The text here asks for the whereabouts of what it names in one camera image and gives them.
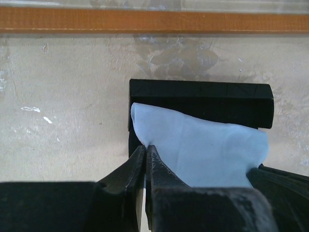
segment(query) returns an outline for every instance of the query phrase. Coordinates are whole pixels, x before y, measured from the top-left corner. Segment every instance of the wooden strip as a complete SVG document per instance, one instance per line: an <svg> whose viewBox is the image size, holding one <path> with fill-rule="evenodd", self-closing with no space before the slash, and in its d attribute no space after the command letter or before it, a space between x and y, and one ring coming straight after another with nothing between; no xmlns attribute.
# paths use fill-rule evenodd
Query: wooden strip
<svg viewBox="0 0 309 232"><path fill-rule="evenodd" d="M308 33L309 15L0 7L0 33Z"/></svg>

